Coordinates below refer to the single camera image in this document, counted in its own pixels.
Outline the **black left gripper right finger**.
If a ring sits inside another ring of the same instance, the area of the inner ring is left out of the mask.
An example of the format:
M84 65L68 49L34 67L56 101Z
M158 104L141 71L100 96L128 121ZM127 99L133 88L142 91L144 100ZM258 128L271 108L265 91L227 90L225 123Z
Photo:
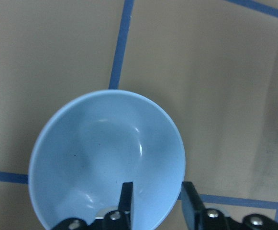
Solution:
M182 182L182 213L189 230L206 230L207 212L192 182Z

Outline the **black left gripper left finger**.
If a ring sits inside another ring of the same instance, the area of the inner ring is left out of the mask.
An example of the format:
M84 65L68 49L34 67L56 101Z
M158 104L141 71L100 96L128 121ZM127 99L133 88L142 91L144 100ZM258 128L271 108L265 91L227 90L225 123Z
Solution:
M133 182L122 184L118 211L121 217L118 219L121 230L132 229L132 203L133 203Z

